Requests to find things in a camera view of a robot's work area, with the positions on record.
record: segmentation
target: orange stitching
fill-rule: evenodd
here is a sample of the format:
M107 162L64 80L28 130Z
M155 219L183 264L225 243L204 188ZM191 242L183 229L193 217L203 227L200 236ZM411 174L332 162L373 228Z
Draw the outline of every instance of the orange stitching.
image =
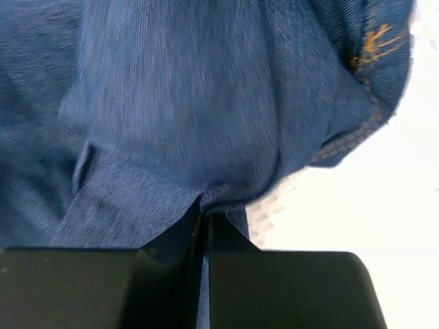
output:
M377 9L372 9L373 17L376 16ZM375 20L372 19L369 24L369 31L372 30L375 26ZM402 45L405 44L405 42L399 43L397 46L384 51L383 53L379 53L380 48L392 45L396 41L402 39L408 32L408 29L405 29L402 31L398 36L396 36L393 39L390 39L388 41L376 44L376 41L382 37L386 32L390 31L393 28L393 26L389 26L388 24L383 24L378 32L368 32L367 33L367 39L364 45L364 52L362 53L361 57L354 57L351 60L351 70L355 72L357 76L360 77L361 70L364 64L366 63L373 63L377 62L379 58L388 55L389 53L392 53L393 51L396 51L398 48L400 48ZM366 138L368 138L370 135L375 133L375 130L371 127L372 123L378 123L383 120L383 114L381 112L381 109L379 107L379 100L372 94L372 89L370 87L370 82L366 77L362 77L363 82L365 84L365 89L368 92L371 101L374 104L374 114L370 116L369 120L365 122L357 131L353 132L352 134L349 134L348 136L341 138L338 141L334 141L331 144L327 145L324 149L320 149L318 151L318 155L313 158L312 162L317 162L321 159L328 158L329 156L334 156L338 154L341 151L346 151L347 148L344 146L347 143L347 147L353 149L354 147L358 146L362 141L364 141Z

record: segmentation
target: white background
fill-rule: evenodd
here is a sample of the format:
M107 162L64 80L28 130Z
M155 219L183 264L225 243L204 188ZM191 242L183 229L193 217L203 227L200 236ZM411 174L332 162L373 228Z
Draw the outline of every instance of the white background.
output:
M355 252L389 329L439 329L439 0L412 19L413 67L390 124L334 169L305 169L248 208L265 249Z

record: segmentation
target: black object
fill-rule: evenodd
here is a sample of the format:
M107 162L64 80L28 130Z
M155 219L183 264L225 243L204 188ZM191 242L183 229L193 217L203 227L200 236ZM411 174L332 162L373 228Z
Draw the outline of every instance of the black object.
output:
M386 328L355 255L262 252L196 206L139 250L3 251L0 328L195 328L206 253L212 329Z

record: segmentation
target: blue denim fabric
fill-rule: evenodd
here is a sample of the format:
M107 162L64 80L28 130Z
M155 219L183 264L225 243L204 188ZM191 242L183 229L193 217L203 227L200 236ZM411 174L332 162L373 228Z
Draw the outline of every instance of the blue denim fabric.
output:
M244 229L245 204L392 116L411 9L0 1L0 246L140 247L200 195Z

